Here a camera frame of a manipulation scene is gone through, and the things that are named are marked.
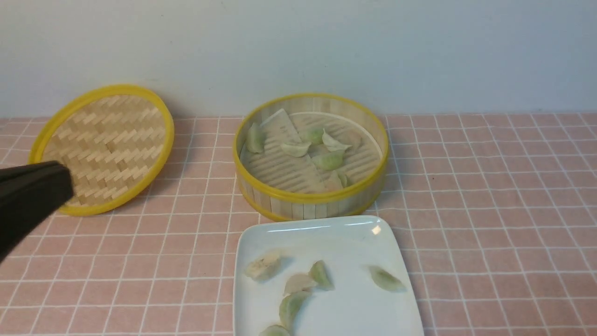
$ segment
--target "ceramic plate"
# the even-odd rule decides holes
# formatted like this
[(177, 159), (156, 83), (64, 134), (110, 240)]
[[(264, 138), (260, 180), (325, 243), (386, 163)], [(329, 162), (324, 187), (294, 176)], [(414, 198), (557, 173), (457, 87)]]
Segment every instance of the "ceramic plate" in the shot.
[[(267, 282), (244, 275), (246, 266), (271, 249), (289, 258)], [(250, 227), (238, 243), (234, 278), (234, 335), (258, 336), (279, 324), (278, 308), (286, 280), (307, 273), (324, 260), (336, 287), (314, 290), (294, 325), (295, 336), (423, 336), (404, 260), (388, 224), (375, 216), (350, 216)], [(386, 292), (371, 280), (368, 265), (379, 265), (408, 288)]]

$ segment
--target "white wall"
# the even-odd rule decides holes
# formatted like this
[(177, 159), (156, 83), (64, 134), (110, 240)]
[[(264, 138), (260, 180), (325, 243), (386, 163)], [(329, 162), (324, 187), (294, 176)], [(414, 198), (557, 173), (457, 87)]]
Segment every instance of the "white wall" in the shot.
[(173, 113), (597, 109), (597, 0), (0, 0), (0, 117), (136, 83)]

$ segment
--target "bamboo steamer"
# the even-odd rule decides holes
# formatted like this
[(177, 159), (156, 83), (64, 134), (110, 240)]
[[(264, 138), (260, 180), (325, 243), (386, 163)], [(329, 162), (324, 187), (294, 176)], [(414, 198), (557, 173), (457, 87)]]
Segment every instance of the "bamboo steamer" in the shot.
[(174, 142), (163, 101), (134, 85), (111, 85), (76, 98), (46, 123), (29, 163), (69, 168), (75, 195), (59, 210), (71, 216), (110, 211), (158, 175)]
[[(248, 129), (261, 125), (266, 134), (265, 151), (249, 153)], [(312, 146), (302, 158), (284, 154), (280, 143), (299, 141), (300, 132), (321, 126), (334, 138), (346, 132), (361, 135), (361, 145), (344, 159), (339, 170), (353, 182), (329, 192), (330, 172), (317, 169), (311, 157), (325, 152)], [(239, 189), (256, 211), (274, 221), (330, 218), (362, 213), (383, 188), (389, 142), (385, 128), (366, 107), (338, 96), (303, 93), (275, 99), (253, 110), (243, 120), (233, 144)]]

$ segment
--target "woven bamboo lid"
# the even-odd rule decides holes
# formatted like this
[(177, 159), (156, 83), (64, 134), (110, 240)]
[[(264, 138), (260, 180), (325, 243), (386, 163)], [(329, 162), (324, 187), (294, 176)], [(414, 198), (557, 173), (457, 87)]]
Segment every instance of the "woven bamboo lid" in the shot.
[(145, 189), (164, 166), (174, 140), (168, 109), (153, 92), (116, 85), (89, 92), (56, 114), (38, 136), (30, 161), (70, 169), (75, 196), (61, 211), (110, 211)]

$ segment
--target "yellow rim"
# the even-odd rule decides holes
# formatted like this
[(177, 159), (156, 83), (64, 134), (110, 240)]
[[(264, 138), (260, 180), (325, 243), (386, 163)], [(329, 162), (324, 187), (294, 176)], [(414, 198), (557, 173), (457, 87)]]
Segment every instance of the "yellow rim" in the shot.
[(172, 115), (170, 115), (170, 112), (168, 111), (168, 108), (166, 107), (162, 99), (160, 99), (158, 95), (154, 92), (143, 87), (138, 87), (135, 85), (110, 85), (83, 94), (82, 96), (71, 101), (68, 105), (66, 105), (58, 113), (56, 113), (56, 115), (54, 115), (52, 119), (50, 119), (46, 123), (46, 125), (38, 135), (37, 139), (35, 139), (33, 147), (31, 148), (31, 153), (29, 154), (29, 163), (41, 162), (45, 147), (48, 145), (48, 142), (50, 141), (52, 134), (54, 134), (58, 127), (64, 121), (66, 121), (73, 113), (95, 100), (108, 96), (113, 96), (116, 94), (129, 94), (133, 96), (142, 97), (150, 101), (159, 109), (164, 118), (166, 127), (164, 149), (160, 153), (155, 164), (148, 171), (147, 175), (145, 175), (145, 177), (137, 185), (132, 187), (130, 190), (128, 190), (118, 198), (110, 202), (96, 206), (65, 205), (59, 209), (61, 213), (71, 216), (91, 216), (117, 208), (123, 205), (124, 203), (130, 201), (133, 197), (135, 197), (145, 188), (147, 188), (147, 186), (159, 174), (160, 170), (162, 170), (164, 164), (166, 163), (166, 160), (168, 160), (168, 156), (170, 155), (170, 151), (172, 150), (172, 145), (174, 143), (174, 121), (172, 120)]
[[(369, 177), (367, 177), (366, 179), (364, 179), (363, 181), (360, 181), (356, 184), (351, 185), (348, 188), (344, 188), (340, 191), (334, 191), (331, 193), (322, 193), (322, 194), (302, 194), (302, 193), (291, 193), (289, 191), (284, 191), (284, 190), (280, 190), (280, 189), (276, 189), (273, 187), (270, 187), (267, 184), (262, 183), (261, 181), (259, 181), (258, 179), (256, 179), (255, 177), (253, 177), (253, 175), (249, 174), (249, 172), (246, 170), (245, 166), (242, 165), (241, 163), (241, 159), (238, 156), (238, 148), (236, 146), (236, 142), (238, 140), (238, 136), (239, 133), (241, 131), (241, 129), (245, 126), (245, 124), (248, 122), (248, 120), (250, 120), (253, 115), (255, 115), (256, 113), (258, 113), (259, 111), (261, 111), (263, 108), (272, 105), (274, 103), (283, 101), (283, 100), (287, 100), (287, 99), (292, 99), (292, 98), (298, 98), (298, 97), (324, 97), (324, 98), (330, 98), (330, 99), (336, 99), (336, 100), (340, 100), (344, 103), (353, 105), (354, 107), (363, 110), (365, 113), (367, 113), (370, 117), (372, 117), (375, 122), (378, 124), (378, 126), (384, 130), (383, 132), (383, 146), (385, 148), (382, 148), (382, 152), (383, 152), (383, 156), (381, 158), (381, 162), (379, 164), (379, 166), (377, 166), (377, 168), (375, 169), (375, 171), (373, 172), (373, 174), (369, 175)], [(379, 119), (377, 118), (377, 116), (375, 114), (373, 114), (373, 112), (371, 112), (368, 108), (364, 107), (363, 105), (354, 102), (350, 99), (346, 99), (343, 97), (339, 97), (339, 96), (335, 96), (333, 94), (327, 94), (327, 93), (298, 93), (298, 94), (291, 94), (289, 96), (285, 96), (285, 97), (280, 97), (274, 100), (271, 100), (270, 102), (267, 102), (259, 107), (257, 107), (256, 109), (254, 109), (253, 111), (251, 111), (251, 113), (244, 118), (244, 120), (242, 121), (240, 127), (238, 128), (238, 130), (236, 131), (236, 135), (234, 137), (234, 143), (232, 144), (232, 150), (234, 151), (234, 164), (236, 165), (236, 171), (241, 174), (241, 176), (249, 183), (251, 184), (251, 186), (255, 189), (257, 189), (258, 191), (270, 195), (272, 197), (275, 197), (279, 200), (282, 201), (287, 201), (287, 202), (292, 202), (292, 203), (308, 203), (308, 204), (314, 204), (314, 203), (321, 203), (322, 200), (325, 200), (326, 203), (328, 202), (334, 202), (334, 201), (339, 201), (351, 196), (354, 196), (355, 194), (359, 193), (360, 191), (362, 191), (364, 188), (370, 186), (371, 184), (373, 184), (376, 180), (378, 180), (379, 177), (381, 177), (382, 175), (385, 174), (385, 167), (386, 167), (386, 162), (387, 162), (387, 155), (389, 152), (389, 141), (387, 138), (387, 133), (386, 133), (386, 128), (384, 127), (384, 125), (381, 123), (381, 121), (379, 121)]]
[[(239, 189), (241, 190), (242, 196), (247, 200), (247, 203), (249, 203), (249, 205), (252, 206), (253, 209), (255, 209), (258, 213), (264, 215), (265, 217), (267, 217), (275, 222), (288, 222), (288, 221), (297, 221), (298, 220), (295, 218), (282, 217), (282, 216), (276, 215), (275, 213), (273, 213), (271, 211), (267, 211), (266, 209), (262, 208), (257, 203), (255, 203), (251, 199), (251, 197), (247, 197), (245, 188), (243, 188), (242, 185), (239, 185)], [(370, 201), (365, 203), (363, 206), (357, 208), (353, 212), (347, 213), (345, 216), (355, 216), (355, 215), (362, 214), (363, 212), (365, 212), (365, 210), (367, 210), (375, 202), (375, 200), (377, 199), (377, 197), (379, 196), (380, 193), (381, 193), (381, 189), (375, 194), (375, 196)]]

